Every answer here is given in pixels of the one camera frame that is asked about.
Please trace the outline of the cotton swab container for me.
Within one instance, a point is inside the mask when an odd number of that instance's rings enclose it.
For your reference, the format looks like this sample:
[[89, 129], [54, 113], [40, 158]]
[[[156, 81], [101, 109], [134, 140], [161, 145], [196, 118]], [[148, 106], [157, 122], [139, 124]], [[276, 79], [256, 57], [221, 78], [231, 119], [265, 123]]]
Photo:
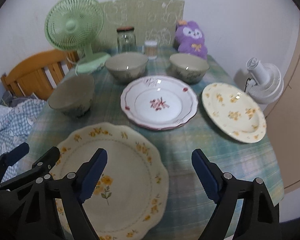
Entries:
[[144, 53], [149, 60], [154, 60], [158, 56], [158, 43], [156, 40], [146, 40], [144, 44]]

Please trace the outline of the white red-flower plate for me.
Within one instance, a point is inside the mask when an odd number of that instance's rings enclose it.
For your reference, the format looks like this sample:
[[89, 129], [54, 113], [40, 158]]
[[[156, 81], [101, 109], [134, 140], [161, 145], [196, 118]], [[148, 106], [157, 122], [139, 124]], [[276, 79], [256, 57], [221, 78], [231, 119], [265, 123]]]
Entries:
[[197, 113], [198, 99], [183, 81], [152, 75], [129, 83], [120, 96], [120, 105], [138, 126], [163, 131], [189, 122]]

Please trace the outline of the beige cabinet door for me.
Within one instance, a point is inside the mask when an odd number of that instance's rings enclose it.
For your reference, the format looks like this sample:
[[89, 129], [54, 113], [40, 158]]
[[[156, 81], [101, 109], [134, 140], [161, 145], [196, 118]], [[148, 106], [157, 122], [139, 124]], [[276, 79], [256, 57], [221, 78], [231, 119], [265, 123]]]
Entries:
[[279, 100], [266, 108], [267, 133], [276, 154], [285, 193], [300, 188], [300, 25]]

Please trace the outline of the green desk fan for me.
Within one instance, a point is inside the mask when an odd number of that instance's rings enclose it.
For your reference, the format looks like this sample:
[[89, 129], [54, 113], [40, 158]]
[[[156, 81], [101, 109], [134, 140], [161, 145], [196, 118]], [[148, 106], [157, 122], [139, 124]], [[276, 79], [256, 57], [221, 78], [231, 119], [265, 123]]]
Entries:
[[94, 53], [92, 44], [104, 24], [104, 12], [97, 0], [60, 0], [47, 14], [44, 32], [48, 42], [62, 51], [84, 52], [75, 66], [76, 75], [100, 71], [110, 55]]

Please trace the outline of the white floor fan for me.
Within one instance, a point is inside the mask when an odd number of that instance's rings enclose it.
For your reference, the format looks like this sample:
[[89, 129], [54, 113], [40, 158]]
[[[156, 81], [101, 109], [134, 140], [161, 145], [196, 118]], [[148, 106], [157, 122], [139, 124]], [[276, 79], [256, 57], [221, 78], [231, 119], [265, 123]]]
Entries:
[[275, 102], [282, 94], [284, 80], [277, 66], [262, 63], [256, 57], [248, 60], [246, 68], [250, 74], [245, 92], [259, 105]]

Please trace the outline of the purple plush bunny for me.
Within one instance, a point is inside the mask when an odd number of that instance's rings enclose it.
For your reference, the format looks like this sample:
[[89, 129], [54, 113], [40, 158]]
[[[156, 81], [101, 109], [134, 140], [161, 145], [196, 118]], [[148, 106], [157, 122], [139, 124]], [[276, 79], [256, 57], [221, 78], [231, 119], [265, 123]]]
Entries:
[[177, 22], [175, 41], [179, 53], [191, 54], [207, 60], [205, 37], [199, 25], [194, 21], [181, 20]]

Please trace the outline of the plaid green tablecloth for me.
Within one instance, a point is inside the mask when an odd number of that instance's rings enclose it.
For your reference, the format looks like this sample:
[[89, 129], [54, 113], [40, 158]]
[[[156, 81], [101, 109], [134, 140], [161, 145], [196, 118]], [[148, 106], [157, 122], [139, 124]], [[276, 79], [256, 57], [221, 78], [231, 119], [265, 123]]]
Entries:
[[50, 147], [58, 145], [73, 131], [101, 122], [126, 125], [147, 138], [160, 152], [169, 174], [165, 213], [144, 239], [197, 239], [207, 225], [215, 204], [206, 193], [191, 163], [192, 151], [200, 148], [211, 162], [237, 179], [262, 178], [274, 204], [284, 197], [283, 181], [275, 152], [268, 137], [244, 144], [223, 133], [207, 116], [203, 105], [185, 125], [167, 131], [152, 131], [132, 123], [123, 113], [120, 96], [124, 85], [106, 70], [93, 74], [96, 81], [91, 110], [72, 119], [45, 105], [27, 139], [30, 152], [20, 161], [24, 172]]

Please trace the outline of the green cartoon wall mat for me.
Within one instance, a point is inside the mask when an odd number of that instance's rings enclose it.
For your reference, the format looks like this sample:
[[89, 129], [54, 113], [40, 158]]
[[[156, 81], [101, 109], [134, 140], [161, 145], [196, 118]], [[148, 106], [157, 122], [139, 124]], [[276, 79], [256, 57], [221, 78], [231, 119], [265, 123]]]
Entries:
[[136, 44], [155, 40], [160, 47], [173, 46], [175, 27], [183, 18], [183, 0], [115, 0], [101, 3], [104, 12], [102, 31], [93, 51], [117, 49], [119, 27], [134, 27]]

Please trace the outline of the green-rim ceramic bowl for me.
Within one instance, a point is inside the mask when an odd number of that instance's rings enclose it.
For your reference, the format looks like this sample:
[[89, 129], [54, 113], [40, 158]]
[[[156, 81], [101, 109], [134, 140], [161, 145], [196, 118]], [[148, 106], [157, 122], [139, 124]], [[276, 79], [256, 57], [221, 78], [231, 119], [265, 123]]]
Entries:
[[95, 79], [92, 75], [75, 75], [61, 82], [47, 102], [51, 109], [79, 118], [91, 108], [94, 91]]
[[191, 54], [175, 53], [169, 61], [172, 75], [188, 84], [199, 83], [210, 68], [206, 60]]
[[129, 83], [146, 71], [148, 57], [142, 53], [126, 52], [108, 58], [105, 67], [119, 83]]

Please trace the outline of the blue checkered bedding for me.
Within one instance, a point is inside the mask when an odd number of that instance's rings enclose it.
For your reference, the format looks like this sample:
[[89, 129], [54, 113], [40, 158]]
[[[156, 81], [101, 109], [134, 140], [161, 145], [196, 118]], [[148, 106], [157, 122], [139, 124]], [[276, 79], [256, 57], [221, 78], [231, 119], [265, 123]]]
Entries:
[[15, 107], [0, 105], [0, 155], [27, 140], [44, 105], [39, 99], [27, 99]]

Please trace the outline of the glass jar with lid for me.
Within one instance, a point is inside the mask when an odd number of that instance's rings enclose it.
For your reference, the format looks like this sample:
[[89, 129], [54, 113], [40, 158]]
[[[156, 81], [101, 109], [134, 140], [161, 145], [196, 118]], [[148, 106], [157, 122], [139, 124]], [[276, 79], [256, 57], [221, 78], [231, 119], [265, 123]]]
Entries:
[[119, 27], [116, 29], [116, 32], [119, 54], [137, 51], [133, 26]]

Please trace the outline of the large scalloped yellow-flower plate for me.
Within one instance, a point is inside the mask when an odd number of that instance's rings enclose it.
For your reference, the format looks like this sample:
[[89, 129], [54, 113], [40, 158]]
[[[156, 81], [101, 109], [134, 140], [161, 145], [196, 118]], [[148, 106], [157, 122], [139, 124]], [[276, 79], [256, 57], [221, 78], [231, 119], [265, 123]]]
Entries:
[[107, 164], [83, 207], [100, 239], [142, 239], [163, 217], [168, 172], [157, 148], [128, 126], [102, 122], [72, 132], [57, 146], [55, 179], [75, 172], [98, 148]]

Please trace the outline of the cream yellow-flower deep plate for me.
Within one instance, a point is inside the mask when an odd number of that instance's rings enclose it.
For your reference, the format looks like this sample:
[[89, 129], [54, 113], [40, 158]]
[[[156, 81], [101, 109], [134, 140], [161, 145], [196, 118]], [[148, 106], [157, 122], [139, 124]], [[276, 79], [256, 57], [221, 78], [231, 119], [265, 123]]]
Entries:
[[227, 83], [211, 83], [202, 91], [207, 115], [225, 134], [244, 143], [256, 143], [266, 135], [262, 109], [245, 92]]

